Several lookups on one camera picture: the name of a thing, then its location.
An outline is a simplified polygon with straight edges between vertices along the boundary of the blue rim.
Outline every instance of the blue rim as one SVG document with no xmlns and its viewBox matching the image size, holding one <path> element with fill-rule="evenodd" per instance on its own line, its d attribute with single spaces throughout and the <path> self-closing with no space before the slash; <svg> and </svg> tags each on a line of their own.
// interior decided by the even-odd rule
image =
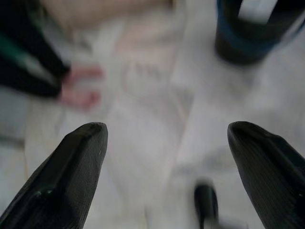
<svg viewBox="0 0 305 229">
<path fill-rule="evenodd" d="M 238 35 L 236 35 L 231 29 L 230 25 L 227 23 L 222 9 L 222 0 L 217 0 L 217 11 L 218 11 L 218 30 L 224 39 L 230 43 L 231 46 L 243 52 L 246 55 L 260 55 L 271 51 L 280 41 L 277 42 L 264 42 L 260 44 L 255 44 L 249 42 Z M 294 34 L 290 38 L 285 40 L 285 43 L 291 42 L 305 26 L 305 20 L 299 26 Z"/>
</svg>

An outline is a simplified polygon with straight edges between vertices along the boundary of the person's leg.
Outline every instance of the person's leg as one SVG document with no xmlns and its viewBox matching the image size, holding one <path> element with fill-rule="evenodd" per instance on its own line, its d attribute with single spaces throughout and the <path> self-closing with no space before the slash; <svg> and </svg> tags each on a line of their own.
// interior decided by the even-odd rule
<svg viewBox="0 0 305 229">
<path fill-rule="evenodd" d="M 41 33 L 31 24 L 29 17 L 13 1 L 0 6 L 0 32 L 35 56 L 41 64 L 61 80 L 70 71 L 47 44 Z"/>
<path fill-rule="evenodd" d="M 34 96 L 57 99 L 64 104 L 88 109 L 99 101 L 99 93 L 51 85 L 0 55 L 0 84 Z"/>
<path fill-rule="evenodd" d="M 30 75 L 26 70 L 0 55 L 0 84 L 39 97 L 57 98 L 61 87 Z"/>
<path fill-rule="evenodd" d="M 58 81 L 73 83 L 80 78 L 100 78 L 99 66 L 66 66 L 32 25 L 25 10 L 14 0 L 2 0 L 0 4 L 0 32 L 36 57 Z"/>
</svg>

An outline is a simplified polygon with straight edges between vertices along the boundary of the black pant leg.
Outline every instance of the black pant leg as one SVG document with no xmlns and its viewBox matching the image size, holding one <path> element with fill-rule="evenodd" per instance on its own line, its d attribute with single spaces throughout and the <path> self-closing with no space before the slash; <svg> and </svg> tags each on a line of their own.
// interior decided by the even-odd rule
<svg viewBox="0 0 305 229">
<path fill-rule="evenodd" d="M 31 24 L 28 15 L 13 3 L 0 3 L 0 32 L 36 57 L 57 79 L 70 70 L 45 41 L 43 35 Z"/>
<path fill-rule="evenodd" d="M 1 55 L 0 84 L 18 91 L 46 98 L 56 98 L 61 91 L 60 84 L 53 86 L 46 81 L 38 79 Z"/>
</svg>

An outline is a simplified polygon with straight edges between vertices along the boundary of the white tiled floor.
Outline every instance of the white tiled floor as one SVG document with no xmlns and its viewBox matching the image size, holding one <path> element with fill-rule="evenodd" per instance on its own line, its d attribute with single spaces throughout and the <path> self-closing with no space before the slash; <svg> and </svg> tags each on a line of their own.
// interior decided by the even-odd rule
<svg viewBox="0 0 305 229">
<path fill-rule="evenodd" d="M 24 139 L 28 105 L 26 96 L 0 87 L 0 136 L 19 141 Z M 8 122 L 11 114 L 14 118 Z"/>
<path fill-rule="evenodd" d="M 90 44 L 92 59 L 105 65 L 111 79 L 119 78 L 105 92 L 112 105 L 107 114 L 81 114 L 46 102 L 31 105 L 25 142 L 30 173 L 77 126 L 89 121 L 104 121 L 109 126 L 108 154 L 87 229 L 196 229 L 193 187 L 206 177 L 215 184 L 221 218 L 263 229 L 228 147 L 230 122 L 257 123 L 283 136 L 305 156 L 305 33 L 289 46 L 274 50 L 259 66 L 234 67 L 214 52 L 214 0 L 186 3 L 183 39 L 184 27 L 175 27 L 179 32 L 171 35 L 178 40 L 173 39 L 169 51 L 162 43 L 162 52 L 154 53 L 152 62 L 145 46 L 140 51 L 136 47 L 134 53 L 126 49 L 137 40 L 136 36 L 131 39 L 134 34 L 126 28 L 142 31 L 132 20 L 113 21 L 99 32 L 80 36 Z M 158 26 L 150 20 L 152 33 L 158 37 Z M 52 28 L 47 33 L 63 56 L 78 58 L 75 53 L 82 51 L 73 50 Z M 128 38 L 126 43 L 122 34 Z M 147 42 L 147 31 L 139 34 Z M 171 37 L 165 40 L 171 43 Z M 172 74 L 164 62 L 174 63 Z M 7 163 L 1 163 L 0 177 L 9 184 L 3 191 L 1 188 L 3 210 L 25 181 L 25 161 L 22 150 L 1 146 L 1 151 L 1 162 Z M 18 169 L 7 175 L 12 158 Z"/>
</svg>

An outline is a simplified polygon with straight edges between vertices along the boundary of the tile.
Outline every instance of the tile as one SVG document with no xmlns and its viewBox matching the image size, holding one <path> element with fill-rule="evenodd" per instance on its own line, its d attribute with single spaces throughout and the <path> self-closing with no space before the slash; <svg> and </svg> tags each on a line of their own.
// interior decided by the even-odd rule
<svg viewBox="0 0 305 229">
<path fill-rule="evenodd" d="M 245 100 L 244 116 L 282 136 L 304 155 L 304 129 L 300 123 L 304 114 L 302 88 L 305 83 L 301 74 L 289 67 L 282 51 L 275 52 L 266 61 L 257 87 Z"/>
<path fill-rule="evenodd" d="M 209 175 L 203 170 L 197 174 L 173 174 L 166 194 L 146 207 L 148 228 L 198 228 L 193 192 L 197 182 L 202 180 L 208 180 L 215 186 L 220 222 L 223 225 L 247 225 L 250 229 L 264 228 L 236 170 Z"/>
<path fill-rule="evenodd" d="M 209 166 L 210 163 L 217 163 L 218 159 L 211 158 L 214 155 L 220 158 L 230 156 L 227 127 L 238 120 L 243 120 L 241 109 L 220 107 L 196 97 L 179 148 L 177 164 L 197 164 L 200 161 Z"/>
<path fill-rule="evenodd" d="M 163 192 L 175 163 L 188 106 L 177 106 L 171 93 L 175 90 L 143 97 L 122 93 L 106 121 L 111 171 L 124 200 L 135 208 Z"/>
<path fill-rule="evenodd" d="M 115 216 L 111 219 L 87 218 L 84 229 L 96 229 L 103 227 L 105 229 L 147 229 L 144 211 L 126 212 L 125 214 Z"/>
<path fill-rule="evenodd" d="M 168 188 L 165 195 L 146 207 L 148 229 L 199 228 L 189 187 Z"/>
<path fill-rule="evenodd" d="M 87 217 L 87 224 L 103 220 L 111 220 L 113 216 L 123 216 L 128 210 L 124 202 L 113 175 L 111 174 L 109 163 L 109 153 L 104 159 L 98 186 Z"/>
<path fill-rule="evenodd" d="M 83 81 L 75 87 L 101 91 L 102 101 L 90 112 L 64 107 L 53 101 L 33 98 L 27 120 L 25 154 L 32 173 L 59 144 L 62 138 L 77 127 L 88 122 L 102 122 L 110 111 L 117 93 L 121 89 L 121 78 L 125 65 L 108 57 L 93 57 L 76 52 L 75 59 L 81 62 L 104 64 L 105 79 Z"/>
<path fill-rule="evenodd" d="M 0 136 L 24 140 L 29 98 L 0 88 Z"/>
<path fill-rule="evenodd" d="M 27 180 L 24 151 L 21 146 L 0 141 L 0 215 Z"/>
<path fill-rule="evenodd" d="M 85 39 L 92 44 L 92 52 L 94 54 L 114 54 L 116 43 L 124 31 L 126 23 L 126 16 L 118 17 L 102 23 L 98 28 L 94 29 L 94 35 L 91 32 L 91 37 L 88 38 L 88 34 L 86 34 Z"/>
<path fill-rule="evenodd" d="M 204 17 L 196 19 L 198 25 L 194 31 L 186 27 L 171 83 L 193 90 L 203 99 L 222 106 L 243 104 L 255 87 L 259 68 L 231 66 L 220 60 L 214 51 L 214 36 L 206 37 L 210 32 L 199 26 L 203 20 Z"/>
<path fill-rule="evenodd" d="M 159 7 L 130 16 L 118 40 L 115 53 L 170 73 L 183 37 L 185 6 L 176 10 Z"/>
<path fill-rule="evenodd" d="M 158 90 L 166 90 L 168 86 L 168 75 L 157 67 L 143 63 L 128 64 L 128 71 L 123 79 L 123 89 L 127 93 L 141 97 L 154 94 Z"/>
</svg>

